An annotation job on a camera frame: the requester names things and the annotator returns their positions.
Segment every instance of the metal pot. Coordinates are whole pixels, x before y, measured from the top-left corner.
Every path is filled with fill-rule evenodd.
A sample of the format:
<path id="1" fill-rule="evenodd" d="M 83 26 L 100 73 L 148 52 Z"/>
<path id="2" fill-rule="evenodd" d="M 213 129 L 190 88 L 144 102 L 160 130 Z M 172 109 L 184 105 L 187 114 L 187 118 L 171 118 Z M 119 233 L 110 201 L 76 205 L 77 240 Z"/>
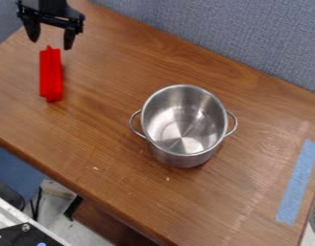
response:
<path id="1" fill-rule="evenodd" d="M 143 134 L 132 125 L 139 113 Z M 235 121 L 229 132 L 227 114 Z M 180 168 L 198 166 L 211 158 L 237 125 L 237 117 L 226 111 L 215 95 L 188 85 L 168 86 L 156 91 L 142 111 L 136 111 L 130 119 L 131 129 L 150 142 L 155 158 Z"/>

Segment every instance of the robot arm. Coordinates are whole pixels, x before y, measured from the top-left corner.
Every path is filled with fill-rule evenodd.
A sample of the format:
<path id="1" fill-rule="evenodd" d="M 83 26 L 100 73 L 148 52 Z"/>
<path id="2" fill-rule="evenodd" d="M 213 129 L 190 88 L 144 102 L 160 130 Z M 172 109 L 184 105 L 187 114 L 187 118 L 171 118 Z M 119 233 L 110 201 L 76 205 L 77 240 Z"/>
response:
<path id="1" fill-rule="evenodd" d="M 29 39 L 39 40 L 41 23 L 45 23 L 65 29 L 64 49 L 72 49 L 76 35 L 83 33 L 85 16 L 69 7 L 67 0 L 17 0 L 16 4 Z"/>

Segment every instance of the blue tape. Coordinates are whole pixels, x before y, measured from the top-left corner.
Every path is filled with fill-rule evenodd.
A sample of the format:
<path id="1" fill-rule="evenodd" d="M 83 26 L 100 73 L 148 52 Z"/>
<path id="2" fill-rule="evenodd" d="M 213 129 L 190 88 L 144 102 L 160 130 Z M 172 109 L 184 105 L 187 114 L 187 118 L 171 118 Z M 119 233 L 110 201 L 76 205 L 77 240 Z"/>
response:
<path id="1" fill-rule="evenodd" d="M 299 205 L 306 191 L 309 178 L 315 164 L 315 143 L 309 139 L 301 148 L 295 170 L 287 184 L 283 200 L 275 216 L 277 221 L 294 226 Z"/>

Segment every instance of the red object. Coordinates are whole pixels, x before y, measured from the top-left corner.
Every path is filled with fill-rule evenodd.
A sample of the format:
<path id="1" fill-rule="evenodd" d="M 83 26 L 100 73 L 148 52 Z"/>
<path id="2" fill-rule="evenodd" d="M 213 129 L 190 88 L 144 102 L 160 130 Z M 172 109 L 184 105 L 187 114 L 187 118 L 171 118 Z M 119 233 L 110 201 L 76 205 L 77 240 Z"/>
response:
<path id="1" fill-rule="evenodd" d="M 63 98 L 60 49 L 40 52 L 40 95 L 47 101 L 60 101 Z"/>

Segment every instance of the wooden table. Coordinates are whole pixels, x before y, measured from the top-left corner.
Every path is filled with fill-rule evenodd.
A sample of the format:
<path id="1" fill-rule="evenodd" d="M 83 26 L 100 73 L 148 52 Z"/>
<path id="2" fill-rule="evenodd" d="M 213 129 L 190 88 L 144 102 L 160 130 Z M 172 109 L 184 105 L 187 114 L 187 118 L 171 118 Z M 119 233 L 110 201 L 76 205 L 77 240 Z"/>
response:
<path id="1" fill-rule="evenodd" d="M 315 142 L 315 94 L 87 0 L 85 34 L 63 52 L 65 99 L 39 96 L 39 51 L 63 31 L 24 30 L 0 46 L 0 145 L 162 245 L 295 245 L 315 168 L 294 227 L 275 221 L 299 148 Z M 179 170 L 155 161 L 128 119 L 162 87 L 194 84 L 238 117 L 210 162 Z"/>

